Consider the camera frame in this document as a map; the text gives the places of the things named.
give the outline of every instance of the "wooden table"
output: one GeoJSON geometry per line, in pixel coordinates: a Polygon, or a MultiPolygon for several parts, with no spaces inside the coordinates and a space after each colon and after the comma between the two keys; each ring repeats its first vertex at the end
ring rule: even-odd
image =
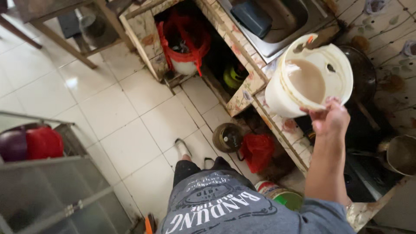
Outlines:
{"type": "Polygon", "coordinates": [[[68,53],[72,54],[92,69],[96,68],[97,65],[91,62],[87,57],[120,43],[120,39],[102,48],[97,48],[88,52],[78,52],[74,47],[67,43],[64,38],[60,37],[52,29],[48,28],[43,22],[69,11],[73,11],[81,6],[95,3],[117,31],[126,46],[131,51],[135,50],[133,43],[126,35],[118,17],[106,7],[105,0],[14,0],[14,2],[23,22],[32,24],[51,40],[68,51],[68,53]]]}

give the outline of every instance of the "red bag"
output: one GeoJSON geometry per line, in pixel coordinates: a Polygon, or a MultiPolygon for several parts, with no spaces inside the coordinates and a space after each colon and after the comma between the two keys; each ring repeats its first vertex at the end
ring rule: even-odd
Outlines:
{"type": "Polygon", "coordinates": [[[171,59],[176,62],[195,62],[199,75],[202,76],[202,57],[208,53],[211,46],[211,36],[203,24],[189,16],[179,16],[177,12],[173,11],[169,20],[157,24],[157,29],[169,69],[174,70],[171,59]],[[175,33],[180,33],[190,53],[178,53],[168,46],[166,37],[175,33]]]}
{"type": "Polygon", "coordinates": [[[62,157],[64,143],[61,135],[50,127],[26,131],[27,159],[62,157]]]}
{"type": "Polygon", "coordinates": [[[274,151],[275,144],[273,138],[267,134],[246,134],[240,148],[240,154],[247,162],[251,173],[257,173],[265,169],[274,151]]]}

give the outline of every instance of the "chair leg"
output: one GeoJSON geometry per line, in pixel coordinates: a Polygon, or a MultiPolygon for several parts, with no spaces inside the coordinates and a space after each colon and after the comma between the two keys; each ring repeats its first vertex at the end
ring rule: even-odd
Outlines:
{"type": "Polygon", "coordinates": [[[34,40],[30,39],[28,36],[26,36],[24,33],[22,33],[20,30],[18,30],[14,25],[12,25],[9,21],[7,21],[5,18],[3,18],[2,15],[0,15],[0,25],[3,26],[5,29],[11,31],[14,35],[20,37],[20,39],[26,41],[27,43],[31,44],[33,47],[37,49],[41,49],[42,46],[37,44],[34,40]]]}

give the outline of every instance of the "hand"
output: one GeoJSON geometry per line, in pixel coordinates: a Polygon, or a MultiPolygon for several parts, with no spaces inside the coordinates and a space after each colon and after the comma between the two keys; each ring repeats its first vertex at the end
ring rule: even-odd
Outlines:
{"type": "Polygon", "coordinates": [[[346,108],[337,97],[327,97],[325,103],[327,109],[323,111],[300,109],[311,116],[316,136],[340,134],[344,137],[350,120],[346,108]]]}

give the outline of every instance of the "white plastic bucket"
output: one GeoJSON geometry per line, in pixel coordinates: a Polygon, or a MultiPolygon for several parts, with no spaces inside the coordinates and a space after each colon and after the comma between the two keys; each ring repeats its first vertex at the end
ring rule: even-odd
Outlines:
{"type": "Polygon", "coordinates": [[[351,65],[345,54],[335,45],[319,47],[309,50],[304,48],[302,52],[295,53],[299,44],[305,44],[309,38],[315,40],[317,34],[304,35],[294,41],[279,58],[276,72],[266,87],[265,98],[272,114],[282,117],[295,118],[306,115],[300,107],[310,110],[324,110],[323,105],[326,97],[336,96],[345,104],[352,93],[353,76],[351,65]],[[322,103],[315,103],[302,94],[293,86],[286,71],[285,61],[306,60],[314,64],[321,72],[325,82],[325,95],[322,103]]]}
{"type": "Polygon", "coordinates": [[[173,68],[176,72],[183,75],[193,75],[198,70],[195,62],[177,62],[171,58],[173,68]]]}

